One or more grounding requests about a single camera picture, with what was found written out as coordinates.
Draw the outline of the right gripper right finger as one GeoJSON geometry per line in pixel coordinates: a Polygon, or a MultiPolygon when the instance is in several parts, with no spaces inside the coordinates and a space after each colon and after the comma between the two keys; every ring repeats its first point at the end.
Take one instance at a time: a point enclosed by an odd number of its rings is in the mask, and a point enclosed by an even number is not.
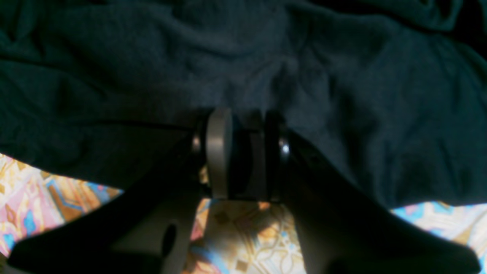
{"type": "Polygon", "coordinates": [[[470,248],[393,215],[277,112],[263,124],[267,198],[294,217],[308,274],[478,274],[470,248]]]}

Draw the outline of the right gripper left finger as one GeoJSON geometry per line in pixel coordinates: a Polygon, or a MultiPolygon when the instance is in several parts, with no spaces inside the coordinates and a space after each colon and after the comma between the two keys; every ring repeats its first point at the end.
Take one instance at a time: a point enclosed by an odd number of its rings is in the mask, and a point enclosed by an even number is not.
{"type": "Polygon", "coordinates": [[[14,246],[6,274],[180,274],[197,208],[228,197],[232,112],[197,123],[139,182],[108,204],[14,246]]]}

